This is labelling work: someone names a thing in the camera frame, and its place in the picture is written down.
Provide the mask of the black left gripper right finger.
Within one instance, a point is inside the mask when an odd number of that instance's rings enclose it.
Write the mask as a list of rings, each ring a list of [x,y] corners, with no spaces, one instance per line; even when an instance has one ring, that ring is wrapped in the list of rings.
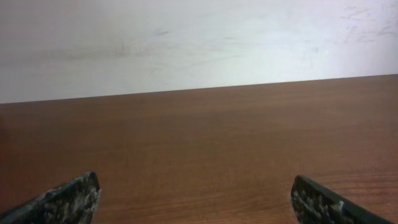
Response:
[[[299,223],[391,223],[304,175],[295,177],[290,201]]]

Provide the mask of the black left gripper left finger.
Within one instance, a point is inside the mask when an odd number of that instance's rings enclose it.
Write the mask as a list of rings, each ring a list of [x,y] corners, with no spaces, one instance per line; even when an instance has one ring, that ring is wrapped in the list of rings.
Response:
[[[1,214],[1,224],[90,224],[100,202],[95,172],[86,172]]]

